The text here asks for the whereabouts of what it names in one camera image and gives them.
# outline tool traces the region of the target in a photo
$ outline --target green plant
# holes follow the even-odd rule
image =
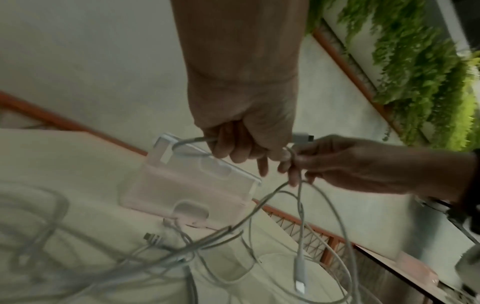
[[[319,4],[317,16],[325,3],[334,1]],[[382,67],[375,100],[392,103],[401,139],[413,144],[418,130],[430,121],[435,126],[433,146],[464,148],[476,107],[469,93],[468,66],[473,61],[466,64],[452,41],[439,41],[438,31],[425,25],[425,0],[348,0],[338,15],[347,28],[347,48],[369,19],[370,32],[378,36],[373,62]]]

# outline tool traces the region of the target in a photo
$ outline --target white wall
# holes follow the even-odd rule
[[[186,74],[167,1],[2,0],[0,45],[2,91],[143,149],[162,132],[200,134],[187,106]],[[306,37],[294,128],[315,136],[380,140],[387,124],[318,43]],[[400,143],[395,135],[391,141]],[[242,167],[256,173],[255,166]],[[256,197],[284,181],[274,172]],[[356,241],[385,254],[398,250],[383,240],[404,225],[399,215],[406,213],[405,197],[319,185]],[[303,197],[307,219],[339,233],[325,203],[309,190]],[[288,197],[272,204],[296,214]]]

